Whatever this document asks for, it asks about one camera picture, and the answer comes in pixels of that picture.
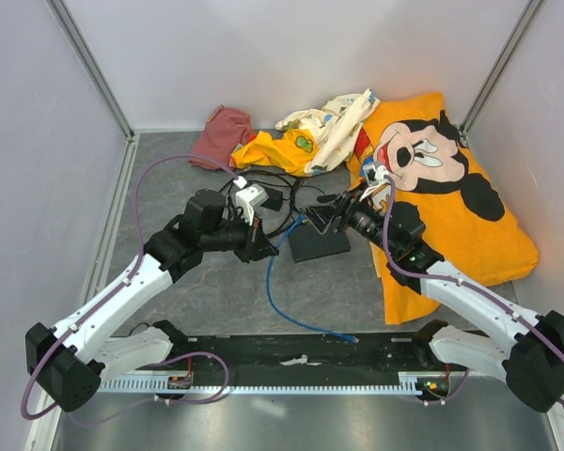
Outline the black network switch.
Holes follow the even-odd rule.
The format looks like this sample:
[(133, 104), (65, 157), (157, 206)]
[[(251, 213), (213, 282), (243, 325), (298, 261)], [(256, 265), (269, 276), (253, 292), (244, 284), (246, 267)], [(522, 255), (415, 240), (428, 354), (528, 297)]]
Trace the black network switch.
[(296, 226), (288, 236), (295, 263), (347, 253), (351, 245), (344, 233), (328, 231), (321, 234), (312, 224)]

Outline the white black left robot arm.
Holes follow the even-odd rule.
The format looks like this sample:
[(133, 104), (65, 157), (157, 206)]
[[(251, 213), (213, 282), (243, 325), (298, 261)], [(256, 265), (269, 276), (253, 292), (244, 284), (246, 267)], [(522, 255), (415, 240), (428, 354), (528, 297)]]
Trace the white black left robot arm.
[(209, 252), (233, 252), (243, 263), (273, 257), (277, 250), (255, 208), (268, 198), (250, 184), (233, 206), (214, 190), (200, 190), (140, 247), (138, 256), (89, 303), (47, 327), (38, 322), (24, 336), (30, 382), (38, 384), (63, 412), (86, 404), (104, 381), (138, 367), (180, 368), (186, 345), (151, 326), (139, 337), (113, 333), (141, 306), (197, 267)]

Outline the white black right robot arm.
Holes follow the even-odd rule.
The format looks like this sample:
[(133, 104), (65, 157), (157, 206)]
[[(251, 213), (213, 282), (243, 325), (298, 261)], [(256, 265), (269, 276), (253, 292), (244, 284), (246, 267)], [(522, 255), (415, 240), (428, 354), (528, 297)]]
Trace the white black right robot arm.
[(505, 383), (536, 412), (564, 402), (564, 316), (509, 302), (458, 270), (424, 241), (416, 206), (390, 202), (380, 212), (361, 193), (345, 192), (320, 197), (304, 215), (320, 233), (353, 229), (386, 251), (387, 267), (401, 286), (480, 329), (471, 334), (442, 321), (425, 327), (411, 348), (418, 367), (443, 362), (473, 369)]

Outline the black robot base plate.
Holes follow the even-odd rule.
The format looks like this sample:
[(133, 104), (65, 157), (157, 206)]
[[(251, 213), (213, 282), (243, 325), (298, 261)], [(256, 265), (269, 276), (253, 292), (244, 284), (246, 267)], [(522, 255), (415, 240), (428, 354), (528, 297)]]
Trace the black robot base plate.
[(413, 336), (412, 333), (366, 333), (358, 334), (356, 343), (349, 343), (324, 334), (199, 335), (175, 341), (169, 356), (211, 352), (227, 364), (229, 380), (236, 373), (286, 374), (291, 368), (305, 374), (310, 367), (316, 367), (318, 374), (341, 371), (363, 374), (370, 370), (446, 373), (446, 365), (438, 360), (418, 358)]

